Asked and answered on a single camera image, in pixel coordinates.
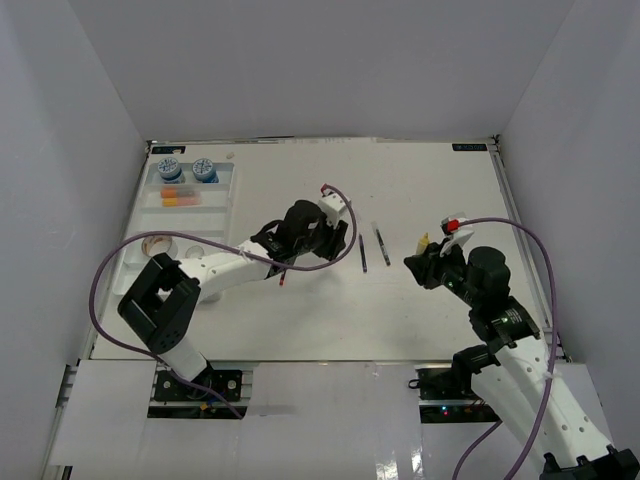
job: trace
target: wire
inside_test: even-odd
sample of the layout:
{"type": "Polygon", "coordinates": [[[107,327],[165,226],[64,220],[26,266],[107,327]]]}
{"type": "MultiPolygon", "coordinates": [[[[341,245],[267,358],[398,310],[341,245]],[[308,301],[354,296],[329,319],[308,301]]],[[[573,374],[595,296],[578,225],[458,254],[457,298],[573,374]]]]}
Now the wire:
{"type": "MultiPolygon", "coordinates": [[[[558,314],[557,314],[558,305],[557,305],[557,294],[556,294],[556,282],[553,276],[553,267],[551,266],[551,259],[549,258],[549,253],[547,252],[547,249],[544,247],[544,244],[542,243],[542,240],[540,239],[540,237],[538,237],[532,230],[528,229],[524,225],[519,224],[518,222],[514,222],[513,220],[508,220],[506,218],[498,218],[498,217],[485,217],[485,218],[476,218],[473,220],[467,220],[465,222],[461,222],[460,226],[463,227],[465,225],[474,225],[478,223],[504,223],[525,232],[538,245],[538,248],[542,253],[542,257],[544,258],[544,263],[547,267],[547,273],[549,275],[549,290],[551,292],[552,326],[551,326],[551,352],[549,354],[549,363],[547,365],[547,372],[549,372],[550,375],[545,382],[544,391],[542,393],[542,400],[540,402],[540,407],[538,408],[538,413],[536,414],[535,421],[533,422],[533,427],[531,428],[531,433],[529,434],[529,438],[525,442],[524,447],[522,448],[522,452],[520,452],[520,455],[518,456],[515,463],[511,467],[511,470],[509,470],[509,472],[505,476],[505,480],[511,480],[515,476],[515,474],[518,473],[518,470],[520,470],[520,467],[522,467],[522,464],[526,460],[527,456],[529,455],[529,452],[531,451],[531,448],[533,447],[533,444],[538,435],[538,431],[540,430],[540,426],[542,425],[542,418],[544,417],[544,413],[547,409],[547,404],[549,403],[549,397],[551,395],[553,370],[556,365],[556,352],[558,349],[558,314]]],[[[464,454],[460,458],[460,461],[458,462],[458,465],[460,467],[462,467],[462,463],[469,456],[471,451],[474,448],[476,448],[480,444],[480,442],[482,442],[482,440],[487,438],[489,434],[493,432],[493,430],[495,430],[495,428],[489,429],[484,435],[482,435],[480,438],[478,438],[478,440],[476,440],[474,443],[471,444],[471,446],[467,449],[466,452],[464,452],[464,454]]],[[[459,472],[459,470],[460,469],[456,467],[456,471],[454,472],[454,476],[453,476],[454,479],[457,478],[457,472],[459,472]]]]}
{"type": "MultiPolygon", "coordinates": [[[[95,328],[96,331],[105,340],[113,343],[114,345],[117,345],[118,347],[124,348],[125,350],[129,350],[131,352],[136,352],[136,353],[140,353],[142,355],[146,355],[147,357],[150,357],[150,358],[154,359],[156,362],[160,363],[161,365],[167,365],[164,362],[164,360],[162,360],[162,358],[160,358],[155,353],[150,352],[148,350],[143,350],[143,349],[138,348],[138,347],[134,347],[133,345],[129,345],[129,344],[124,343],[124,342],[121,342],[120,340],[118,340],[118,339],[112,337],[111,335],[109,335],[102,328],[102,326],[100,325],[100,321],[98,320],[98,315],[96,314],[96,307],[95,307],[95,305],[96,305],[96,292],[98,290],[98,284],[100,283],[100,277],[102,276],[105,268],[107,267],[107,265],[109,264],[111,259],[113,257],[115,257],[116,254],[120,250],[122,250],[124,247],[126,247],[130,243],[135,242],[136,240],[140,240],[141,238],[145,238],[145,237],[157,236],[157,235],[170,235],[170,236],[173,236],[173,237],[184,238],[184,239],[187,239],[187,240],[192,240],[192,241],[195,241],[195,242],[203,243],[203,244],[209,245],[211,247],[219,248],[220,250],[226,250],[227,252],[235,253],[236,255],[243,255],[244,257],[251,258],[252,260],[256,260],[256,261],[259,261],[259,262],[267,263],[269,265],[273,265],[273,266],[279,267],[279,268],[284,268],[284,269],[287,269],[287,270],[297,270],[299,272],[313,272],[313,271],[316,271],[316,270],[322,270],[323,268],[327,268],[327,267],[330,267],[331,265],[335,265],[340,260],[342,260],[344,257],[346,257],[349,254],[349,252],[351,252],[351,249],[355,245],[356,239],[358,237],[358,227],[357,227],[357,223],[356,223],[356,214],[353,211],[353,207],[349,203],[349,199],[339,189],[337,189],[336,187],[333,187],[331,185],[327,185],[327,184],[323,185],[321,191],[324,192],[327,189],[335,192],[342,199],[342,201],[345,203],[345,205],[347,207],[347,210],[349,211],[349,216],[351,217],[351,226],[352,226],[351,241],[349,242],[349,245],[347,245],[347,248],[340,255],[338,255],[335,259],[333,259],[333,260],[331,260],[329,262],[322,263],[320,265],[315,265],[315,266],[311,266],[311,267],[300,267],[300,266],[296,266],[296,265],[287,265],[285,263],[276,262],[274,260],[271,260],[270,258],[261,257],[259,255],[255,255],[255,254],[250,253],[250,252],[245,252],[245,251],[241,252],[240,249],[238,249],[238,248],[230,247],[230,246],[224,245],[222,243],[214,242],[212,240],[207,240],[207,239],[196,237],[194,235],[189,235],[189,234],[186,234],[186,233],[163,231],[163,230],[156,230],[156,231],[150,231],[150,232],[145,232],[145,233],[139,233],[137,235],[133,235],[132,237],[129,237],[129,238],[123,240],[113,250],[111,250],[109,253],[107,253],[107,255],[102,259],[102,262],[100,262],[100,265],[98,265],[96,273],[95,273],[95,275],[93,277],[93,280],[91,282],[91,288],[89,289],[89,318],[91,319],[91,323],[93,324],[93,328],[95,328]]],[[[222,402],[224,405],[226,405],[227,408],[229,408],[229,410],[236,417],[238,417],[239,419],[242,419],[242,415],[240,414],[240,412],[238,412],[238,410],[236,410],[233,405],[231,405],[222,395],[220,395],[215,390],[213,390],[211,388],[207,388],[207,387],[202,386],[202,385],[197,385],[195,383],[192,383],[192,382],[180,377],[173,370],[171,370],[170,373],[180,383],[182,383],[182,384],[184,384],[184,385],[186,385],[186,386],[188,386],[190,388],[195,388],[197,390],[201,390],[201,391],[203,391],[205,393],[208,393],[209,395],[217,398],[218,400],[220,400],[220,402],[222,402]]]]}
{"type": "Polygon", "coordinates": [[[467,457],[471,454],[471,452],[473,451],[474,448],[476,448],[478,445],[480,445],[480,443],[487,438],[489,435],[491,435],[493,432],[496,431],[496,429],[502,425],[502,420],[498,420],[496,423],[494,423],[493,425],[491,425],[491,427],[484,432],[482,435],[480,435],[475,442],[473,442],[469,448],[467,448],[465,450],[465,452],[462,454],[462,456],[460,457],[460,460],[458,460],[458,464],[456,465],[456,469],[453,471],[453,477],[452,480],[457,480],[458,478],[458,474],[460,473],[460,469],[462,468],[462,464],[464,463],[464,461],[467,459],[467,457]]]}

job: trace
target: wall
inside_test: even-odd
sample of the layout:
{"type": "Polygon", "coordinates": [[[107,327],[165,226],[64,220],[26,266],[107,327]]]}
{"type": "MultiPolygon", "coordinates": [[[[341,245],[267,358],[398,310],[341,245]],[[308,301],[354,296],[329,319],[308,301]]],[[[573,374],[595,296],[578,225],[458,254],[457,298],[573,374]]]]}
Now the wall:
{"type": "Polygon", "coordinates": [[[638,59],[640,2],[578,0],[504,131],[516,203],[551,251],[564,343],[636,454],[638,59]]]}
{"type": "Polygon", "coordinates": [[[70,0],[145,139],[486,137],[573,0],[70,0]]]}
{"type": "Polygon", "coordinates": [[[0,1],[0,478],[39,478],[144,144],[66,0],[0,1]]]}

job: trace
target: robotic arm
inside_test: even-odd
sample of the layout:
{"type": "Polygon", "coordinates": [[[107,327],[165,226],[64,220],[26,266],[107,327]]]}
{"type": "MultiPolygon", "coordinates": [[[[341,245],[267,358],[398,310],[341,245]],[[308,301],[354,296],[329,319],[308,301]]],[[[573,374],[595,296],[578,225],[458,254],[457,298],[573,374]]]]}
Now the robotic arm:
{"type": "Polygon", "coordinates": [[[293,265],[306,253],[334,260],[345,248],[348,225],[342,217],[346,213],[340,197],[325,190],[317,204],[298,200],[283,220],[262,227],[238,246],[240,255],[215,253],[181,261],[164,253],[156,255],[124,295],[118,313],[149,351],[180,377],[210,387],[213,369],[187,336],[196,305],[227,288],[284,270],[245,253],[285,265],[293,265]]]}
{"type": "MultiPolygon", "coordinates": [[[[473,230],[459,227],[464,220],[445,219],[445,240],[425,242],[404,263],[420,286],[444,285],[471,307],[469,320],[484,343],[454,355],[447,383],[483,398],[524,444],[542,400],[549,351],[527,310],[509,295],[505,256],[478,247],[465,261],[461,246],[473,230]]],[[[532,451],[544,480],[634,479],[640,469],[630,450],[617,451],[591,423],[562,377],[553,379],[532,451]]]]}

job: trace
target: black label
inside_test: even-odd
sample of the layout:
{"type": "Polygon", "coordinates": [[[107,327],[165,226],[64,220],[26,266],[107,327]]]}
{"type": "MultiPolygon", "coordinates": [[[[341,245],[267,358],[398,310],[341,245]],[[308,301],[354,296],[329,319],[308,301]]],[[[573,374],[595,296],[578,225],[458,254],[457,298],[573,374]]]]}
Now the black label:
{"type": "Polygon", "coordinates": [[[153,147],[151,149],[152,155],[170,155],[172,153],[184,153],[187,147],[153,147]]]}
{"type": "Polygon", "coordinates": [[[486,152],[487,146],[484,143],[452,143],[454,152],[486,152]]]}

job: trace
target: black pen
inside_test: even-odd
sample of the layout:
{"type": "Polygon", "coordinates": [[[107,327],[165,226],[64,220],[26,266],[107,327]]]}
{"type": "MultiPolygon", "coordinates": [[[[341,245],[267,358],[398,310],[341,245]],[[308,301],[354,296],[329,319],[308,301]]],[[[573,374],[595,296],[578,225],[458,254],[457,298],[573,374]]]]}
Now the black pen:
{"type": "Polygon", "coordinates": [[[364,240],[362,240],[362,234],[358,234],[358,241],[360,242],[360,256],[362,257],[362,273],[367,273],[367,257],[364,256],[364,240]]]}
{"type": "Polygon", "coordinates": [[[382,235],[380,235],[380,229],[378,229],[378,224],[376,222],[371,222],[371,226],[373,227],[373,233],[376,234],[376,238],[378,239],[378,243],[380,244],[380,251],[382,252],[382,256],[384,257],[384,262],[387,264],[387,267],[390,267],[391,260],[389,260],[387,247],[384,246],[384,242],[382,241],[382,235]]]}

